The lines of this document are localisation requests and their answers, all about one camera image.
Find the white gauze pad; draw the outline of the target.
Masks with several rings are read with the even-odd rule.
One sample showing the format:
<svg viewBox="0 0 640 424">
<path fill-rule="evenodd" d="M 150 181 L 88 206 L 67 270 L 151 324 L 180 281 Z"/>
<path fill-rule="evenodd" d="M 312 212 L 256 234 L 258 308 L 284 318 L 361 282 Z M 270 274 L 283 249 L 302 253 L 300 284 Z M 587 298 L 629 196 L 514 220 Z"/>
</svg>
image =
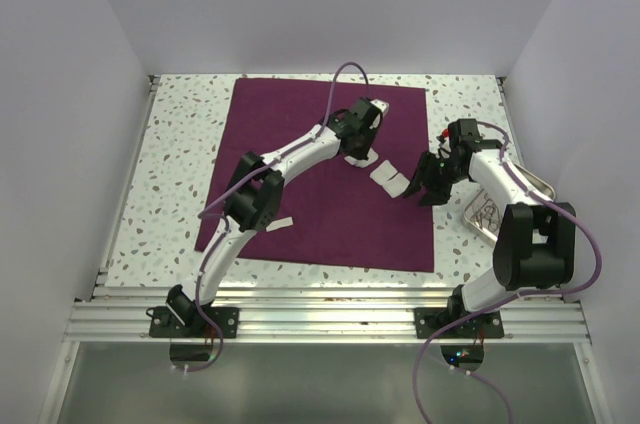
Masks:
<svg viewBox="0 0 640 424">
<path fill-rule="evenodd" d="M 354 157 L 347 156 L 344 158 L 344 160 L 353 167 L 366 168 L 374 164 L 378 160 L 378 158 L 379 158 L 379 154 L 375 150 L 370 149 L 368 151 L 367 156 L 363 159 L 356 159 Z"/>
<path fill-rule="evenodd" d="M 391 180 L 397 173 L 398 170 L 390 163 L 390 161 L 385 160 L 371 172 L 370 178 L 382 186 L 387 181 Z"/>
<path fill-rule="evenodd" d="M 397 173 L 383 184 L 383 189 L 391 198 L 397 198 L 404 193 L 409 183 L 410 181 L 403 174 Z"/>
</svg>

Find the steel forceps clamp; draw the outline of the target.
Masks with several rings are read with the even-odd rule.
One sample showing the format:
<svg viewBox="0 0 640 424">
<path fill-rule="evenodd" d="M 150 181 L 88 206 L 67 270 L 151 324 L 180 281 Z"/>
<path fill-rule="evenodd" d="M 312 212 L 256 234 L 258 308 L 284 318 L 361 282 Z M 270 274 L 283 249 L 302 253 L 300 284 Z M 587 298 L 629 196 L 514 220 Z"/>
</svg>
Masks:
<svg viewBox="0 0 640 424">
<path fill-rule="evenodd" d="M 479 229 L 497 235 L 501 225 L 501 216 L 495 207 L 485 207 L 474 213 L 474 220 Z"/>
<path fill-rule="evenodd" d="M 481 192 L 476 196 L 473 203 L 471 204 L 472 219 L 474 222 L 475 222 L 474 213 L 485 207 L 495 207 L 499 211 L 498 207 L 496 206 L 494 201 L 489 197 L 489 195 L 486 192 Z"/>
</svg>

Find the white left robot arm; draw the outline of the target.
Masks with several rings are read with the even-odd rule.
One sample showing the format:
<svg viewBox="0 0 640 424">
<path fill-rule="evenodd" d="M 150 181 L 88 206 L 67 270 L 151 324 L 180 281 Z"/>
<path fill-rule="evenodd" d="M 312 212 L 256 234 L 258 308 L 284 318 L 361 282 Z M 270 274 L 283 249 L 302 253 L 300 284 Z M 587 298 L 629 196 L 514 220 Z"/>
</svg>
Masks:
<svg viewBox="0 0 640 424">
<path fill-rule="evenodd" d="M 238 162 L 227 190 L 200 213 L 211 218 L 222 206 L 216 230 L 193 280 L 172 287 L 166 307 L 185 336 L 201 334 L 210 320 L 204 304 L 216 298 L 221 281 L 240 251 L 277 217 L 285 187 L 315 165 L 337 156 L 364 160 L 388 114 L 389 104 L 359 98 L 349 109 L 328 114 L 307 133 L 283 147 Z"/>
</svg>

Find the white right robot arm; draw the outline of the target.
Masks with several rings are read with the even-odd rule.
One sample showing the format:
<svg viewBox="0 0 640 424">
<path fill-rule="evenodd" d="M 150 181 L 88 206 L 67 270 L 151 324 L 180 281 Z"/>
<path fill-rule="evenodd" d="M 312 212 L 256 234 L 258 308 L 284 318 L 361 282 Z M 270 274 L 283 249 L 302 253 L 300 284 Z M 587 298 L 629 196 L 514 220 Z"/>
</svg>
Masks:
<svg viewBox="0 0 640 424">
<path fill-rule="evenodd" d="M 547 290 L 569 282 L 574 273 L 575 224 L 567 203 L 556 204 L 537 192 L 506 155 L 502 140 L 484 138 L 476 119 L 458 119 L 439 137 L 447 150 L 420 155 L 407 188 L 407 198 L 423 191 L 421 206 L 449 202 L 455 184 L 480 184 L 501 218 L 491 268 L 473 281 L 459 285 L 437 316 L 451 333 L 468 336 L 481 324 L 479 311 L 521 290 Z"/>
</svg>

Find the small white bandage strip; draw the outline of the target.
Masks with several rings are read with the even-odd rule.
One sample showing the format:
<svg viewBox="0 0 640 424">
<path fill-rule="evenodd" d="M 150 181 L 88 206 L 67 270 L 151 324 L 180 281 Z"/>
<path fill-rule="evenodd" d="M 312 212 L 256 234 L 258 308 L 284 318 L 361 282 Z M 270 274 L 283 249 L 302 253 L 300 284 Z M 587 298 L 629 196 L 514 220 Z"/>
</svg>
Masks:
<svg viewBox="0 0 640 424">
<path fill-rule="evenodd" d="M 287 227 L 291 227 L 293 225 L 294 221 L 292 217 L 286 217 L 286 218 L 282 218 L 282 219 L 278 219 L 275 220 L 273 222 L 271 222 L 267 227 L 266 227 L 266 231 L 267 232 L 274 232 L 276 230 L 280 230 L 283 228 L 287 228 Z"/>
</svg>

